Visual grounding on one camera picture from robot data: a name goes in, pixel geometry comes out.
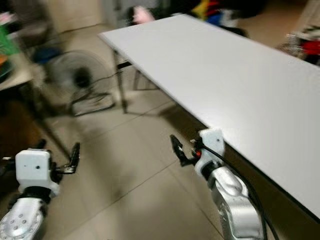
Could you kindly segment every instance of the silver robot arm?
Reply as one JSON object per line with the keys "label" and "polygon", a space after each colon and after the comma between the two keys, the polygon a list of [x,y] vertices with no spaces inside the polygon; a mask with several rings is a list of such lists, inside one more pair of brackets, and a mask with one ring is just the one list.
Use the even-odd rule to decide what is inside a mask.
{"label": "silver robot arm", "polygon": [[35,240],[44,234],[43,222],[48,204],[60,192],[63,174],[76,172],[80,159],[80,144],[72,149],[70,162],[62,167],[52,161],[51,153],[29,148],[19,152],[10,161],[10,170],[16,170],[20,195],[12,199],[9,212],[0,221],[0,240]]}
{"label": "silver robot arm", "polygon": [[238,176],[206,146],[223,156],[225,144],[221,130],[206,129],[199,132],[200,140],[193,140],[193,158],[188,159],[182,144],[171,135],[173,151],[181,166],[194,165],[196,173],[207,180],[213,202],[218,207],[226,240],[267,240],[261,216],[249,197],[249,191]]}

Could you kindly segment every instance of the table leg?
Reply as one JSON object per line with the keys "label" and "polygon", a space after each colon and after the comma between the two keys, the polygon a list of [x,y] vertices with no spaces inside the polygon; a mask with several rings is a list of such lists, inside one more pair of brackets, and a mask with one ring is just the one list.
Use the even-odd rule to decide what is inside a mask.
{"label": "table leg", "polygon": [[140,71],[136,70],[133,80],[133,90],[138,90],[138,83],[139,83]]}
{"label": "table leg", "polygon": [[39,126],[45,131],[45,133],[53,140],[53,142],[58,146],[60,151],[64,156],[69,159],[70,153],[67,148],[63,145],[61,140],[54,134],[49,125],[46,123],[42,114],[37,110],[37,106],[34,100],[34,90],[31,83],[27,83],[20,88],[21,95],[24,103],[26,104],[28,110],[31,112],[32,116],[35,118]]}
{"label": "table leg", "polygon": [[122,80],[122,71],[121,71],[121,67],[119,64],[119,55],[116,51],[113,51],[113,58],[114,58],[114,65],[115,65],[115,72],[116,72],[116,77],[117,77],[117,83],[118,83],[118,88],[119,88],[119,92],[120,92],[120,100],[121,100],[121,104],[122,104],[122,109],[123,109],[123,113],[126,114],[128,113],[128,104],[127,104],[127,100],[125,98],[125,92],[124,92],[124,87],[123,87],[123,80]]}

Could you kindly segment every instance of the table top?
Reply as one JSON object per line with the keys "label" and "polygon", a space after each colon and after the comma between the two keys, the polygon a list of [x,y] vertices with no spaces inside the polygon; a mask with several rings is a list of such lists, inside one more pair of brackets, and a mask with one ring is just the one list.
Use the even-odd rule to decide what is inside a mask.
{"label": "table top", "polygon": [[187,15],[99,36],[320,218],[320,68]]}
{"label": "table top", "polygon": [[13,54],[9,57],[9,59],[14,65],[14,70],[7,80],[0,83],[0,91],[24,84],[32,80],[29,64],[23,53]]}

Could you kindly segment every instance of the black cable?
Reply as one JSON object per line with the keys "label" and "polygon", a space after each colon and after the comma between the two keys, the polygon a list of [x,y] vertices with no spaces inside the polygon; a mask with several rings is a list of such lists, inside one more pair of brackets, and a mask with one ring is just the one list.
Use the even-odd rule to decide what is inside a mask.
{"label": "black cable", "polygon": [[256,205],[256,207],[259,209],[260,213],[261,213],[261,220],[262,220],[262,228],[263,228],[263,238],[265,240],[268,240],[268,233],[267,233],[267,224],[270,227],[270,230],[275,238],[275,240],[280,240],[279,236],[275,230],[275,228],[273,227],[271,221],[269,220],[269,218],[266,215],[266,212],[264,211],[264,208],[261,204],[261,201],[258,197],[257,192],[255,191],[254,187],[252,186],[252,184],[245,179],[232,165],[231,163],[226,160],[223,156],[221,156],[219,153],[215,152],[214,150],[212,150],[211,148],[207,147],[206,145],[204,145],[203,143],[200,143],[199,145],[201,148],[207,150],[208,152],[212,153],[213,155],[215,155],[216,157],[218,157],[219,159],[221,159],[223,162],[225,162],[226,164],[228,164],[228,166],[231,168],[232,172],[238,176],[243,182],[244,184],[247,185],[247,187],[249,188],[249,193],[252,194],[251,198],[254,202],[254,204]]}
{"label": "black cable", "polygon": [[117,75],[117,74],[118,74],[118,73],[112,74],[111,76],[105,76],[105,77],[99,78],[99,79],[93,81],[92,83],[95,84],[96,82],[99,82],[99,81],[101,81],[101,80],[110,79],[110,78],[114,77],[114,76]]}

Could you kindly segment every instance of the tiled floor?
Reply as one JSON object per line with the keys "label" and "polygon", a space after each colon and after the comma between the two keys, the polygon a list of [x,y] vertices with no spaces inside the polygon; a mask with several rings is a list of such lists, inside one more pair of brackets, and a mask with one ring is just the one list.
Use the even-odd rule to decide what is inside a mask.
{"label": "tiled floor", "polygon": [[[106,30],[95,26],[64,38],[67,50],[91,51],[112,75],[111,50],[96,35]],[[47,119],[68,147],[81,142],[81,160],[78,172],[64,178],[61,195],[49,206],[44,240],[222,240],[219,214],[206,182],[192,167],[180,167],[169,139],[170,134],[177,135],[188,149],[188,140],[204,126],[160,90],[133,91],[131,67],[124,74],[128,114],[118,104],[78,118]],[[110,91],[118,100],[112,81]],[[65,161],[52,142],[47,147],[55,161]],[[319,234],[316,224],[240,156],[231,149],[226,155],[256,187],[281,239],[312,239]],[[0,200],[1,216],[12,194]]]}
{"label": "tiled floor", "polygon": [[250,39],[275,48],[297,27],[305,3],[305,0],[269,0],[261,14],[241,19],[238,27],[245,29]]}

